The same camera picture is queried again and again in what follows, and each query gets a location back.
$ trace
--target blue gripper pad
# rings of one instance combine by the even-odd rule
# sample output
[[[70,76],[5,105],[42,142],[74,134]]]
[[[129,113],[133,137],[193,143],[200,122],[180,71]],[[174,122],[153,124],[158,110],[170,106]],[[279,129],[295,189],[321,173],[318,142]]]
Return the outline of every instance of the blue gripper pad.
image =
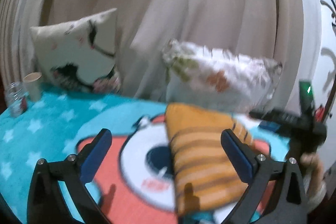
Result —
[[[101,162],[106,156],[111,144],[112,144],[112,134],[111,131],[105,129],[105,132],[100,137],[96,145],[92,148],[91,152],[86,157],[85,161],[80,167],[80,181],[85,184],[92,182]]]
[[[258,127],[264,130],[277,132],[277,130],[280,128],[280,125],[275,122],[261,121]]]
[[[226,130],[224,130],[221,135],[221,145],[240,180],[250,184],[253,181],[252,165]]]

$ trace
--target cat face cushion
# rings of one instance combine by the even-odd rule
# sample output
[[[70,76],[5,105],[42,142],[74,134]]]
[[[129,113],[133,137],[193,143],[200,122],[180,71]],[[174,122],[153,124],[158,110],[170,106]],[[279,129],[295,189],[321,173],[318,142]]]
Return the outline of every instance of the cat face cushion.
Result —
[[[36,57],[44,78],[66,90],[93,93],[120,91],[115,67],[117,9],[77,21],[31,27]]]

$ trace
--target fluffy white pillow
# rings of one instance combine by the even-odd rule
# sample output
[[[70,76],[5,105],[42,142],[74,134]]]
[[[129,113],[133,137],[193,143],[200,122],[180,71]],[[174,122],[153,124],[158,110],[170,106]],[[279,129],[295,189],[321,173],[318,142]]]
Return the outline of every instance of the fluffy white pillow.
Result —
[[[67,90],[116,93],[117,9],[77,21],[31,27],[35,53],[45,79]]]
[[[208,50],[171,40],[163,49],[167,102],[183,102],[225,112],[247,113],[265,105],[279,82],[282,65],[267,58]]]

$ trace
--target beige curtain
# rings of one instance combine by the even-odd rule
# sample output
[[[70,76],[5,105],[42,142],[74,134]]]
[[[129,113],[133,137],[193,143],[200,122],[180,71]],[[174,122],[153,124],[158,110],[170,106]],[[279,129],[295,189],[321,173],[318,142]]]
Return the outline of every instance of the beige curtain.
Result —
[[[35,70],[29,27],[40,21],[43,0],[0,0],[0,69],[6,87]]]
[[[288,42],[302,35],[300,1],[46,0],[35,16],[37,24],[50,25],[118,8],[117,65],[124,95],[156,100],[165,79],[160,51],[171,38],[286,64]],[[29,58],[19,62],[31,69],[33,50],[27,45]]]

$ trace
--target clear glass jar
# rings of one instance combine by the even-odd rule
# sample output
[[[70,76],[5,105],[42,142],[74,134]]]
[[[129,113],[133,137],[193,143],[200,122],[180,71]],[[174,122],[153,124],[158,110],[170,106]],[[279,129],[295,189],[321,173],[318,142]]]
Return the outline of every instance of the clear glass jar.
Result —
[[[27,110],[26,92],[21,82],[10,84],[4,93],[6,104],[12,117],[18,117]]]

